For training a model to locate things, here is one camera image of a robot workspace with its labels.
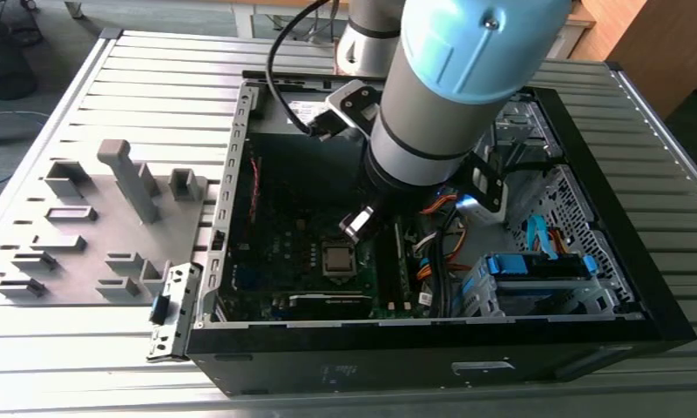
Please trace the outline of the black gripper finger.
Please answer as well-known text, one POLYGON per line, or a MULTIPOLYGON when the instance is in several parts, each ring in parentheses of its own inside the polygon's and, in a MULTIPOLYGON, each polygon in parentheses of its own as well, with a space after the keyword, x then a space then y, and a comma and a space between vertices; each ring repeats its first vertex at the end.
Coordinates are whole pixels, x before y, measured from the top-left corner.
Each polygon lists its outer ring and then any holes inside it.
POLYGON ((339 222, 339 230, 353 243, 370 239, 375 235, 378 217, 375 209, 365 206, 351 212, 339 222))

